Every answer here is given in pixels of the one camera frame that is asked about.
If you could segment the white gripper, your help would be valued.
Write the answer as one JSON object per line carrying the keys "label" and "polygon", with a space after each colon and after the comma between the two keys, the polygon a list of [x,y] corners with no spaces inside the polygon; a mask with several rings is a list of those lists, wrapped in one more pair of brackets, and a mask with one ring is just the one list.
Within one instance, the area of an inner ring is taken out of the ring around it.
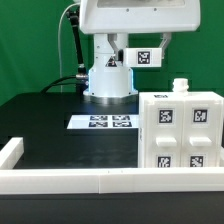
{"label": "white gripper", "polygon": [[200,0],[81,0],[80,28],[107,35],[116,61],[123,61],[123,36],[113,33],[163,33],[161,57],[170,32],[195,31],[201,20]]}

